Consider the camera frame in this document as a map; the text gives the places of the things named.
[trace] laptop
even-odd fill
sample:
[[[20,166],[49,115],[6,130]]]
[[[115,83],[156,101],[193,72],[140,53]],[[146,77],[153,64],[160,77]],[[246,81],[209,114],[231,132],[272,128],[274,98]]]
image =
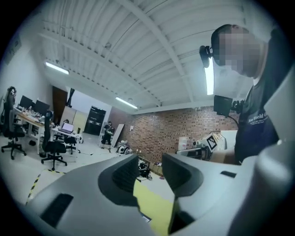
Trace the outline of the laptop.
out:
[[[59,131],[71,134],[73,132],[74,126],[72,124],[64,123],[61,128],[59,128]]]

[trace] person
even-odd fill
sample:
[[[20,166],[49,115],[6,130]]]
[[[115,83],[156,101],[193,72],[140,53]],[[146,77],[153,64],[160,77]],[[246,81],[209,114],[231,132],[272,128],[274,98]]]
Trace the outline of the person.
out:
[[[1,132],[3,132],[4,136],[8,135],[9,113],[10,113],[10,110],[13,109],[13,105],[15,104],[16,93],[17,93],[17,91],[16,91],[15,87],[10,86],[7,89],[7,93],[5,95],[3,112],[1,115],[1,122],[3,122],[3,127],[1,128]]]
[[[105,130],[105,135],[103,136],[102,138],[102,149],[104,149],[106,146],[107,146],[107,149],[110,151],[111,150],[111,137],[114,135],[114,132],[115,132],[115,128],[112,126],[112,123],[111,121],[108,122],[108,124],[105,125],[104,127],[104,130]]]
[[[278,141],[264,105],[288,74],[294,57],[280,29],[274,29],[266,43],[246,28],[226,24],[213,32],[211,44],[217,65],[253,80],[239,117],[234,150],[213,152],[211,158],[213,162],[240,165],[246,157],[258,155]]]

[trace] dark t-shirt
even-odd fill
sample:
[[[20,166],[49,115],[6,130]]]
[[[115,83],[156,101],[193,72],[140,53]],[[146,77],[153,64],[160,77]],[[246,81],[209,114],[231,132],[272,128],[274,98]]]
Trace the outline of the dark t-shirt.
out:
[[[115,132],[115,128],[112,126],[109,126],[108,124],[106,124],[104,128],[106,129],[105,135],[108,134],[107,131],[111,132],[112,134],[114,134],[114,132]]]
[[[265,147],[278,141],[277,133],[264,110],[264,105],[280,86],[293,63],[292,49],[279,30],[273,30],[268,43],[265,69],[255,86],[250,89],[236,135],[236,163],[258,155]]]

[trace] fluorescent light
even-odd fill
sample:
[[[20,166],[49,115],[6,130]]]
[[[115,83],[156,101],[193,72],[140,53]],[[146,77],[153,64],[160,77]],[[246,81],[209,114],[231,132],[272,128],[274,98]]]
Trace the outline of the fluorescent light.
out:
[[[56,66],[56,65],[50,64],[50,63],[48,63],[48,62],[45,62],[45,64],[46,64],[47,66],[53,68],[53,69],[56,69],[56,70],[58,70],[58,71],[60,71],[60,72],[65,73],[65,74],[67,74],[67,75],[69,74],[69,72],[68,72],[67,70],[64,70],[64,69],[62,69],[62,68],[60,68],[60,67],[58,67],[58,66]]]
[[[206,81],[207,81],[207,95],[214,93],[214,67],[213,58],[209,58],[209,66],[205,68]]]
[[[126,101],[124,101],[124,100],[122,100],[122,99],[118,98],[118,97],[116,97],[116,99],[117,99],[118,101],[121,101],[121,102],[123,102],[123,103],[125,103],[125,104],[129,105],[130,107],[133,107],[134,109],[137,109],[137,107],[136,107],[136,106],[134,106],[134,105],[132,105],[132,104],[130,104],[130,103],[128,103],[128,102],[126,102]]]

